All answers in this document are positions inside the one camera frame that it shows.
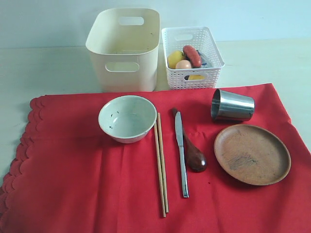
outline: stainless steel cup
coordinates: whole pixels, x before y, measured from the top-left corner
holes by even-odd
[[[248,121],[255,110],[253,98],[216,89],[211,105],[213,120]]]

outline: wall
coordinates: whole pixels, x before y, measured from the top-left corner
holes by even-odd
[[[113,7],[159,11],[162,28],[208,26],[216,41],[311,37],[306,0],[2,0],[0,48],[84,46],[96,15]]]

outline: chopsticks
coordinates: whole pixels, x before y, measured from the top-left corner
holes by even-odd
[[[159,176],[162,212],[163,212],[163,217],[166,217],[166,214],[169,212],[169,204],[168,204],[168,198],[167,198],[166,172],[165,172],[165,161],[164,161],[164,152],[163,152],[163,139],[162,139],[160,113],[157,113],[154,130],[155,130],[157,171],[158,171],[158,176]]]

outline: white bowl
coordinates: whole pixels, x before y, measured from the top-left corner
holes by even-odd
[[[156,108],[141,96],[117,97],[101,109],[98,123],[101,129],[122,143],[141,140],[156,122]]]

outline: butter knife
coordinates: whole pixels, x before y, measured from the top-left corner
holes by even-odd
[[[175,116],[175,132],[180,155],[181,186],[183,191],[183,197],[188,198],[189,193],[188,193],[187,173],[184,155],[183,126],[181,122],[180,112],[177,112]]]

